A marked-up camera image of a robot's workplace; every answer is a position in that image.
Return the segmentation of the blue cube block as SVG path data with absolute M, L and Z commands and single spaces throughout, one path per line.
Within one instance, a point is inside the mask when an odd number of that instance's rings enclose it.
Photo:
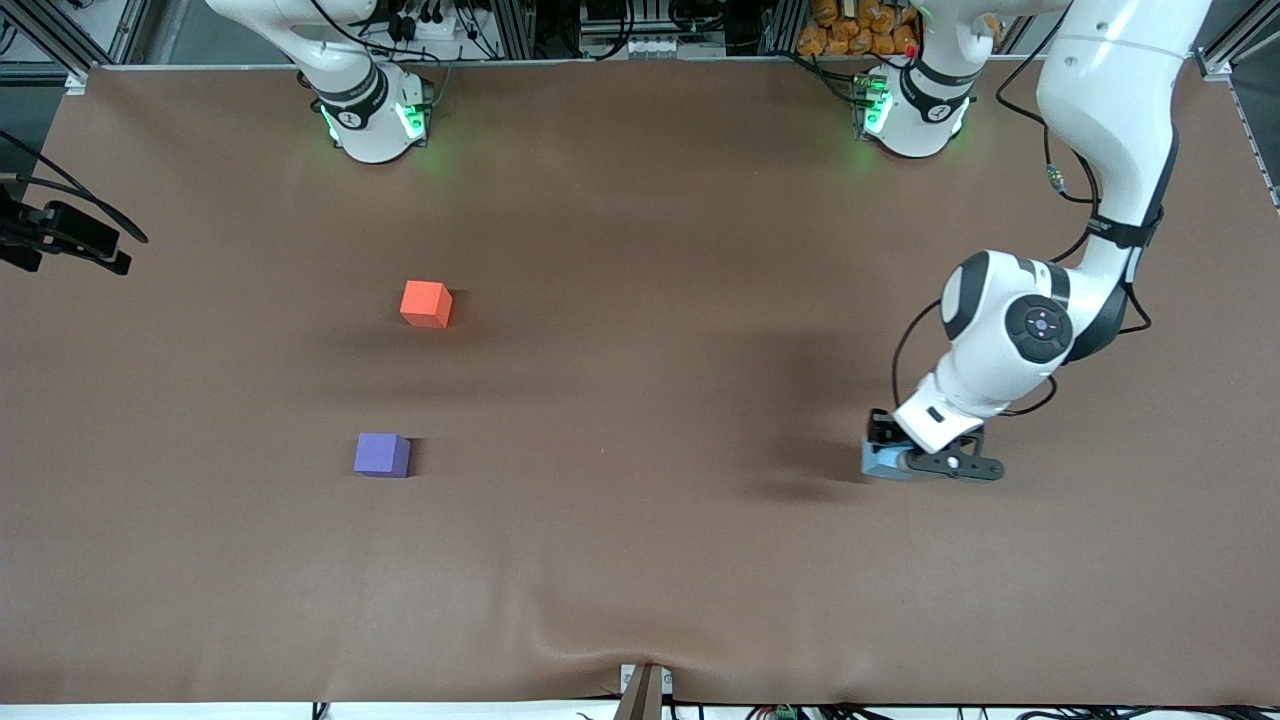
M 914 446 L 910 443 L 882 445 L 870 437 L 861 439 L 861 474 L 886 480 L 913 480 L 915 475 L 905 459 Z

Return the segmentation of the white terminal block row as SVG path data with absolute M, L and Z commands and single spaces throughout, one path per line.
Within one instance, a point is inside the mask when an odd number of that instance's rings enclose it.
M 699 36 L 639 35 L 625 46 L 627 59 L 675 60 L 695 56 L 703 50 Z

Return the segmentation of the white power strip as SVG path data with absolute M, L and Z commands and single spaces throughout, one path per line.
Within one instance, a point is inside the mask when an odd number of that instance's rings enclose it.
M 390 15 L 387 32 L 393 42 L 452 42 L 462 31 L 461 20 L 453 6 L 424 5 L 402 8 Z

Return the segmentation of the orange cube block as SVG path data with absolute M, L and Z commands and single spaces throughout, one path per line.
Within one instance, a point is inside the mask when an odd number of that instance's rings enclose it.
M 404 283 L 399 314 L 412 327 L 444 329 L 451 324 L 453 302 L 444 283 L 411 279 Z

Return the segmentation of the brown table mat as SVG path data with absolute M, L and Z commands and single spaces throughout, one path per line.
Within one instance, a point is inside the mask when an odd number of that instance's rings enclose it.
M 1280 215 L 1188 68 L 1155 319 L 859 468 L 965 256 L 1088 211 L 991 101 L 924 161 L 782 61 L 470 67 L 384 167 L 288 70 L 101 70 L 49 156 L 147 232 L 0 268 L 0 703 L 1280 705 Z M 444 329 L 404 283 L 453 293 Z M 353 471 L 362 432 L 410 475 Z

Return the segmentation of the orange snack bag pile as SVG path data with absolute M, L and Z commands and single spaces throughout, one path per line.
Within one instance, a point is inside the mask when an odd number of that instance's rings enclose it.
M 809 0 L 801 56 L 914 56 L 923 15 L 909 0 Z

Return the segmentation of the purple cube block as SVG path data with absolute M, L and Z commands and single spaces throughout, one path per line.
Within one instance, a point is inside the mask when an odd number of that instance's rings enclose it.
M 353 471 L 361 477 L 404 479 L 410 475 L 410 439 L 396 433 L 362 432 L 355 448 Z

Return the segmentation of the aluminium frame strut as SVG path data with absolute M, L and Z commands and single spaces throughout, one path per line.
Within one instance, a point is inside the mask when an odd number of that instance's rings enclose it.
M 0 17 L 36 47 L 44 61 L 10 60 L 15 72 L 0 85 L 60 85 L 68 95 L 82 95 L 90 72 L 102 61 L 96 42 L 52 0 L 0 0 Z
M 1194 59 L 1207 82 L 1225 82 L 1235 65 L 1280 44 L 1280 0 L 1212 0 Z

